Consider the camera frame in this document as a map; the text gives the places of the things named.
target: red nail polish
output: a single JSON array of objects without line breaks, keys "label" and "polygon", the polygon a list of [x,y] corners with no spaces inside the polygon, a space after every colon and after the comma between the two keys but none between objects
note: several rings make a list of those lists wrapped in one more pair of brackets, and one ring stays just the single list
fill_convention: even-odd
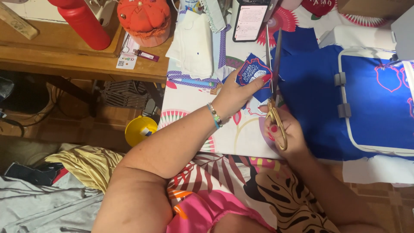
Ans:
[{"label": "red nail polish", "polygon": [[269,135],[269,139],[274,141],[274,137],[270,133],[267,133],[267,134]]},{"label": "red nail polish", "polygon": [[272,126],[270,130],[271,130],[273,133],[276,133],[276,132],[277,132],[277,126],[276,126],[276,125]]},{"label": "red nail polish", "polygon": [[263,80],[264,83],[267,83],[271,77],[272,77],[272,75],[268,74],[268,75],[263,76],[262,80]]}]

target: phone screen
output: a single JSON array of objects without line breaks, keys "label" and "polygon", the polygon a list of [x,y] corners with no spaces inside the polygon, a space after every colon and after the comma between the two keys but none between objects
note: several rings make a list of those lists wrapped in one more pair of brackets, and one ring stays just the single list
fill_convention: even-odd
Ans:
[{"label": "phone screen", "polygon": [[260,26],[263,23],[267,6],[240,6],[236,28],[234,29],[234,41],[255,41],[258,37]]}]

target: gold scissors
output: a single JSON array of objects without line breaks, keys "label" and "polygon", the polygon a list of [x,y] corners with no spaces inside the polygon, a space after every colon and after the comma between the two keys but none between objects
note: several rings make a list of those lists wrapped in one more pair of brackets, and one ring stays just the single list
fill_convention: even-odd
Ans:
[{"label": "gold scissors", "polygon": [[266,115],[266,118],[270,117],[273,124],[277,124],[283,136],[284,145],[279,143],[279,147],[281,150],[287,149],[287,136],[285,129],[283,127],[282,121],[280,120],[279,114],[277,113],[276,107],[276,89],[277,89],[277,82],[279,81],[279,66],[280,66],[280,52],[282,48],[282,28],[279,29],[279,37],[277,38],[276,44],[276,54],[273,62],[273,66],[270,64],[270,44],[269,44],[269,27],[266,24],[266,65],[272,70],[273,76],[271,79],[271,91],[273,95],[268,99],[267,107],[269,111]]}]

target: yellow container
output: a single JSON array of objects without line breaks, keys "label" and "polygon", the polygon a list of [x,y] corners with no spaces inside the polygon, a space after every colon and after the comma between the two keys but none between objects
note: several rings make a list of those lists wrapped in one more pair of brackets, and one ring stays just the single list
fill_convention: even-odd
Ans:
[{"label": "yellow container", "polygon": [[155,133],[157,127],[153,119],[146,116],[139,116],[127,125],[125,139],[130,146],[134,147]]}]

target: beaded bracelet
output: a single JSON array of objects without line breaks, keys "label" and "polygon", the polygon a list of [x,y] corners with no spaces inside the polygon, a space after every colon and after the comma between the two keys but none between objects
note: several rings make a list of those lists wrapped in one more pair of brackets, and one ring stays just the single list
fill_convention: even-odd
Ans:
[{"label": "beaded bracelet", "polygon": [[215,110],[214,110],[214,108],[213,108],[213,105],[211,105],[211,102],[209,102],[209,103],[207,104],[207,106],[208,106],[208,109],[210,110],[211,115],[212,115],[212,116],[213,116],[213,118],[214,118],[214,123],[216,124],[217,129],[219,129],[219,128],[223,127],[223,123],[222,123],[222,122],[221,122],[221,120],[220,120],[220,116],[219,116],[219,115],[217,115],[216,111],[215,111]]}]

